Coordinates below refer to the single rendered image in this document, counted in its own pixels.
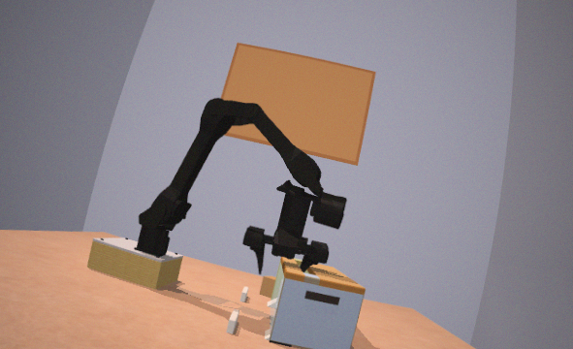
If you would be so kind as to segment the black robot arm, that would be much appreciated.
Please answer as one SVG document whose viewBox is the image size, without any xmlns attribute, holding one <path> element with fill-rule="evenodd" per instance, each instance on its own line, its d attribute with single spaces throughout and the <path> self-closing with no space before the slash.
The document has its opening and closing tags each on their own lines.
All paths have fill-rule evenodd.
<svg viewBox="0 0 573 349">
<path fill-rule="evenodd" d="M 192 206 L 187 203 L 188 193 L 214 144 L 233 126 L 244 124 L 254 124 L 281 155 L 294 180 L 316 195 L 304 192 L 304 188 L 293 185 L 290 180 L 285 181 L 276 188 L 285 193 L 281 213 L 304 220 L 312 201 L 310 216 L 314 216 L 313 222 L 339 228 L 346 199 L 323 192 L 321 170 L 316 162 L 294 146 L 259 105 L 215 98 L 207 102 L 201 116 L 200 131 L 173 181 L 159 193 L 151 208 L 139 214 L 142 229 L 134 249 L 159 257 L 167 253 L 169 231 L 186 219 L 186 212 Z M 296 254 L 305 254 L 308 238 L 302 237 L 301 227 L 289 230 L 285 225 L 279 223 L 273 235 L 271 254 L 293 260 Z"/>
</svg>

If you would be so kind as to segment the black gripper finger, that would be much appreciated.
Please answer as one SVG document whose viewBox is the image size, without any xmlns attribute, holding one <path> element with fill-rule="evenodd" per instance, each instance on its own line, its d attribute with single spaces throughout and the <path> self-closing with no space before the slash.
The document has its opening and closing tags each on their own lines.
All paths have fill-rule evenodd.
<svg viewBox="0 0 573 349">
<path fill-rule="evenodd" d="M 250 247 L 250 249 L 253 250 L 255 255 L 256 255 L 256 258 L 258 260 L 258 266 L 259 266 L 259 274 L 262 274 L 262 265 L 263 265 L 265 244 L 262 245 L 262 249 L 254 248 L 254 247 Z"/>
<path fill-rule="evenodd" d="M 307 259 L 307 253 L 305 253 L 303 256 L 300 268 L 302 269 L 302 272 L 306 272 L 310 266 L 317 265 L 317 264 L 318 264 L 318 262 L 314 262 L 313 260 L 308 260 Z"/>
</svg>

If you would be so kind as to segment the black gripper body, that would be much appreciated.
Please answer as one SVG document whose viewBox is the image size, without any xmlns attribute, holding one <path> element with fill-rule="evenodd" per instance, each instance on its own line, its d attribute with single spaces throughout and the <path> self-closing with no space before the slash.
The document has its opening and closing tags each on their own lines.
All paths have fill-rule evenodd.
<svg viewBox="0 0 573 349">
<path fill-rule="evenodd" d="M 304 220 L 293 219 L 280 213 L 278 225 L 279 223 L 284 223 L 286 224 L 285 228 L 289 230 L 295 230 L 296 226 L 301 227 L 302 228 L 301 233 L 303 234 L 305 222 L 306 219 Z M 272 245 L 273 236 L 265 235 L 264 232 L 265 230 L 263 229 L 251 226 L 246 228 L 246 231 L 244 233 L 243 244 L 259 249 L 262 249 L 262 245 L 264 245 L 264 243 Z M 308 244 L 306 246 L 305 253 L 307 253 L 308 260 L 313 260 L 314 262 L 322 264 L 327 263 L 329 256 L 329 250 L 327 244 L 316 240 L 313 240 L 311 244 Z"/>
</svg>

